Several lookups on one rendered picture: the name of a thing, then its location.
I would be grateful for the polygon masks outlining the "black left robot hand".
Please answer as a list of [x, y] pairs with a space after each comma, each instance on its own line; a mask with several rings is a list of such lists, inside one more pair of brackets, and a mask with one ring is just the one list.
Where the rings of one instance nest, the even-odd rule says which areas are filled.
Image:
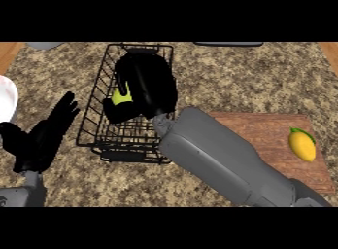
[[3, 149], [17, 157], [17, 173], [42, 173], [49, 169], [80, 111], [75, 94], [68, 91], [49, 117], [37, 123], [30, 132], [11, 122], [0, 123]]

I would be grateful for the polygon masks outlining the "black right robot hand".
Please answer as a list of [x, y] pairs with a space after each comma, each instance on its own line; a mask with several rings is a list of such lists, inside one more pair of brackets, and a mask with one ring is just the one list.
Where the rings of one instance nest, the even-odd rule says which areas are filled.
[[165, 58], [158, 54], [127, 53], [115, 64], [118, 90], [133, 97], [114, 103], [103, 99], [103, 111], [111, 124], [120, 124], [139, 115], [151, 120], [176, 111], [178, 102], [177, 80]]

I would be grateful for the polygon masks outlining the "green pear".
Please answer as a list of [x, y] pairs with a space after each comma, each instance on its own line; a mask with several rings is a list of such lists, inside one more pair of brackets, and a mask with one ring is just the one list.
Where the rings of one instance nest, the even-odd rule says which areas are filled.
[[124, 102], [133, 102], [133, 96], [130, 94], [123, 95], [120, 90], [115, 89], [115, 92], [112, 95], [112, 102], [115, 105], [120, 105]]

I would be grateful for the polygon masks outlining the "brown wooden cutting board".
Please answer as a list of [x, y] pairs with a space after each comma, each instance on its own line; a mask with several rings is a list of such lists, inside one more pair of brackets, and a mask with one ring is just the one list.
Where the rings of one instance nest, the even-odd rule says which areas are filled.
[[289, 144], [292, 127], [315, 137], [308, 115], [231, 112], [211, 112], [209, 115], [254, 144], [265, 162], [289, 178], [304, 181], [321, 194], [336, 193], [320, 144], [315, 144], [314, 162], [296, 156]]

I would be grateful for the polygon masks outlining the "grey rounded object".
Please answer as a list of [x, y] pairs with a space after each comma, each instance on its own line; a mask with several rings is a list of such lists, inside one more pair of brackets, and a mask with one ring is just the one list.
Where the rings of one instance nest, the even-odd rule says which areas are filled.
[[27, 44], [39, 50], [50, 50], [59, 47], [64, 42], [27, 42]]

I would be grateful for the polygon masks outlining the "yellow mango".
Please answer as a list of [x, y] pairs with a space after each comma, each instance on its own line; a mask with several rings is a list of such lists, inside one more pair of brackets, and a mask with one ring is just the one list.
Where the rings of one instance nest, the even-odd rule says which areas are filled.
[[306, 131], [295, 127], [290, 129], [289, 144], [296, 156], [302, 160], [315, 160], [315, 140]]

